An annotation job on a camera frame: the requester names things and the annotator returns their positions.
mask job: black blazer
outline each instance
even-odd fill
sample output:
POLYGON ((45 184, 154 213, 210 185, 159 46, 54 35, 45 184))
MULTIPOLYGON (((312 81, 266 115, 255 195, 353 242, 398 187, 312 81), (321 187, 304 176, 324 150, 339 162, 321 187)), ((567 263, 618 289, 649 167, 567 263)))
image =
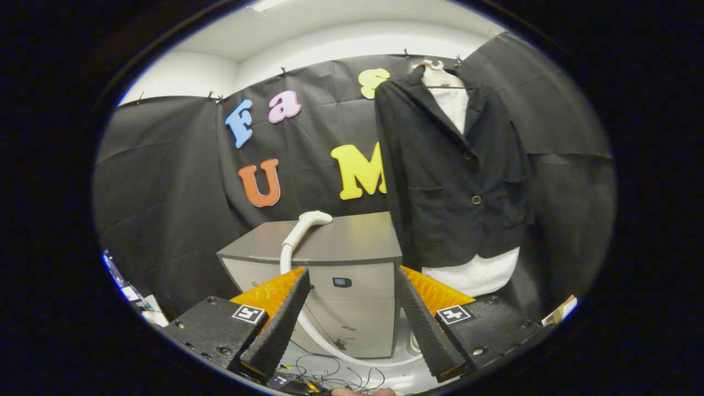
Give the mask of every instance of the black blazer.
POLYGON ((458 266, 520 246, 529 164, 495 90, 468 80, 465 130, 456 126, 421 78, 382 82, 375 111, 387 200, 405 266, 458 266))

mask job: white cord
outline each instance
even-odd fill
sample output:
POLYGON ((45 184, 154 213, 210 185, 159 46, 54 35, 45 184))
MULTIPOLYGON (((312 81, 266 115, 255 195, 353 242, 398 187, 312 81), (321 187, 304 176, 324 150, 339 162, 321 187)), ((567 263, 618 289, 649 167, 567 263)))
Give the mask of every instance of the white cord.
MULTIPOLYGON (((303 234, 305 234, 306 231, 308 231, 308 229, 313 225, 324 225, 324 224, 329 224, 330 222, 332 222, 332 216, 330 216, 329 214, 323 213, 321 211, 305 212, 304 214, 301 214, 301 216, 298 219, 299 219, 298 224, 296 224, 296 227, 294 227, 294 229, 291 231, 289 236, 284 240, 283 248, 281 249, 281 260, 279 262, 279 269, 280 269, 281 275, 284 275, 285 273, 290 272, 291 258, 293 256, 294 250, 296 249, 296 246, 301 241, 303 234)), ((419 361, 423 358, 423 355, 419 354, 418 356, 415 356, 411 359, 399 361, 396 363, 377 363, 377 364, 371 364, 371 363, 368 363, 363 360, 357 360, 357 359, 354 359, 353 357, 347 356, 346 354, 340 352, 336 347, 329 344, 328 341, 326 341, 316 331, 316 329, 313 327, 313 325, 310 324, 308 317, 306 317, 306 314, 303 311, 301 311, 301 313, 298 315, 298 322, 301 324, 301 326, 303 326, 303 328, 306 330, 306 332, 310 335, 310 337, 318 345, 320 345, 323 349, 328 351, 333 356, 338 357, 344 361, 347 361, 348 363, 358 364, 360 366, 366 366, 366 367, 397 367, 397 366, 402 366, 404 364, 414 363, 414 362, 419 361)))

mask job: yellow letter m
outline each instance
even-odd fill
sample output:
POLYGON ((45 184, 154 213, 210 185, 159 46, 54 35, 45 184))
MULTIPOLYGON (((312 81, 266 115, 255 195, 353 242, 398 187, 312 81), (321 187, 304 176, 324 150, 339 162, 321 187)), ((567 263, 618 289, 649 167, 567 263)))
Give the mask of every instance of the yellow letter m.
POLYGON ((382 177, 382 184, 379 186, 379 191, 386 194, 382 153, 378 142, 374 147, 371 161, 367 161, 364 155, 360 153, 353 144, 347 144, 333 149, 330 156, 336 159, 340 164, 340 175, 342 176, 342 192, 340 192, 340 198, 355 199, 362 196, 362 189, 357 187, 356 180, 359 180, 359 183, 368 194, 374 194, 377 190, 379 175, 382 177))

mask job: foam letter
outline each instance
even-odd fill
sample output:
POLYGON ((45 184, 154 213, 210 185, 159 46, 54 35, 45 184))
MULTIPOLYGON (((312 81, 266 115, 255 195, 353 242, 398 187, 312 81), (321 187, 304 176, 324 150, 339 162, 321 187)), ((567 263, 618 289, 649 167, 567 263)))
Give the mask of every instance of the foam letter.
POLYGON ((257 207, 272 206, 279 201, 281 197, 281 188, 279 187, 279 177, 276 174, 276 165, 279 164, 277 159, 268 159, 262 162, 261 166, 266 173, 266 181, 269 185, 269 194, 262 195, 257 187, 257 181, 254 178, 254 173, 257 167, 254 165, 245 166, 240 169, 237 174, 242 179, 244 192, 247 194, 247 199, 252 205, 257 207))
POLYGON ((359 83, 362 85, 362 95, 367 99, 374 99, 375 89, 382 82, 391 77, 386 69, 369 69, 359 73, 359 83))
POLYGON ((379 175, 382 177, 379 191, 386 194, 386 179, 384 179, 382 152, 379 143, 374 147, 371 161, 367 161, 357 147, 352 144, 333 149, 330 156, 340 164, 340 175, 342 176, 340 198, 355 199, 362 196, 362 189, 357 187, 356 180, 359 180, 368 194, 374 194, 377 190, 379 175))
POLYGON ((269 101, 269 122, 278 123, 286 117, 293 117, 301 111, 301 105, 296 100, 296 93, 283 91, 269 101))
POLYGON ((228 125, 232 133, 234 133, 234 146, 236 148, 242 147, 247 139, 252 136, 252 130, 247 129, 248 126, 252 125, 252 115, 247 111, 251 107, 252 101, 245 99, 225 119, 225 125, 228 125))

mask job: human hand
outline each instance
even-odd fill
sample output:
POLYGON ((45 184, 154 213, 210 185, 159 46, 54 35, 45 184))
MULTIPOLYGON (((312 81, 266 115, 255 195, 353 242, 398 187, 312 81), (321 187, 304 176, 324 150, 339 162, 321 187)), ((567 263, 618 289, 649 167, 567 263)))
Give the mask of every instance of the human hand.
MULTIPOLYGON (((364 393, 357 393, 352 389, 335 388, 332 390, 332 396, 367 396, 364 393)), ((396 393, 391 389, 379 389, 372 393, 372 396, 396 396, 396 393)))

